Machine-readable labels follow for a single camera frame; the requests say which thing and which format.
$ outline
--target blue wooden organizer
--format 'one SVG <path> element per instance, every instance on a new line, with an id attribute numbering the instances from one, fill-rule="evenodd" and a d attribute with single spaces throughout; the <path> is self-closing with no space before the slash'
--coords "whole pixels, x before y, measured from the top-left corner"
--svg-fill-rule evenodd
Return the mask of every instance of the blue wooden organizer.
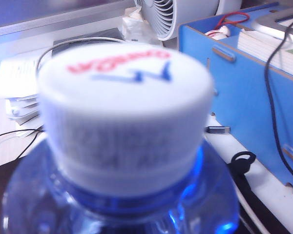
<path id="1" fill-rule="evenodd" d="M 251 19 L 241 25 L 251 28 L 251 22 L 270 10 L 284 6 L 271 3 L 242 10 Z M 237 49 L 240 28 L 230 25 L 231 37 L 216 41 L 204 35 L 212 30 L 222 15 L 186 23 L 179 28 L 179 49 L 205 64 L 215 79 L 217 95 L 212 112 L 216 119 L 231 127 L 231 133 L 270 170 L 283 184 L 293 185 L 293 176 L 283 165 L 273 136 L 269 99 L 264 82 L 265 63 Z M 230 20 L 240 20 L 232 16 Z M 281 146 L 293 149 L 293 76 L 270 68 L 270 81 L 276 104 L 277 125 Z M 293 152 L 284 154 L 293 168 Z"/>

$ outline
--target plastic bottle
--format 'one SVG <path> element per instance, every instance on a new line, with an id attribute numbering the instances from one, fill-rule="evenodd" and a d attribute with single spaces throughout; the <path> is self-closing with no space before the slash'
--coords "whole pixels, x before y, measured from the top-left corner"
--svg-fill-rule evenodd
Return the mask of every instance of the plastic bottle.
<path id="1" fill-rule="evenodd" d="M 39 72 L 48 134 L 3 198 L 6 234 L 231 234 L 231 177 L 202 141 L 212 78 L 178 52 L 95 44 Z"/>

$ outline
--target white bottle cap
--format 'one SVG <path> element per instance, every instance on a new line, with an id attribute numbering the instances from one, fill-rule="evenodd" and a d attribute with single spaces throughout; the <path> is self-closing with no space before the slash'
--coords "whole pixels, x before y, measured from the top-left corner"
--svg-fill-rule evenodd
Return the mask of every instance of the white bottle cap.
<path id="1" fill-rule="evenodd" d="M 38 81 L 55 162 L 73 183 L 134 197 L 193 168 L 213 95 L 193 58 L 150 45 L 88 45 L 55 56 Z"/>

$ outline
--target blue logo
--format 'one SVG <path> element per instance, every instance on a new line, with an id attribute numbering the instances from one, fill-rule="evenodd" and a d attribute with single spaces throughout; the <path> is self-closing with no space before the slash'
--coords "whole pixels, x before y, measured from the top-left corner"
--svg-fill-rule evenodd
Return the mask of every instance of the blue logo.
<path id="1" fill-rule="evenodd" d="M 110 80 L 110 81 L 136 82 L 136 83 L 143 82 L 146 77 L 159 79 L 163 81 L 171 81 L 169 67 L 170 67 L 170 61 L 165 63 L 160 74 L 143 71 L 143 70 L 131 70 L 130 72 L 133 73 L 132 77 L 110 76 L 110 75 L 98 74 L 98 75 L 92 76 L 91 78 L 96 80 L 103 79 L 103 80 Z"/>

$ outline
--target desk fan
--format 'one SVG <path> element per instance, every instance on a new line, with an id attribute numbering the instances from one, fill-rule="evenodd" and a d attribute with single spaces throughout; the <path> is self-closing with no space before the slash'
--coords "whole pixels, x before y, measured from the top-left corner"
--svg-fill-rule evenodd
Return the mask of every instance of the desk fan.
<path id="1" fill-rule="evenodd" d="M 239 10 L 242 0 L 136 0 L 159 40 L 177 36 L 178 25 Z"/>

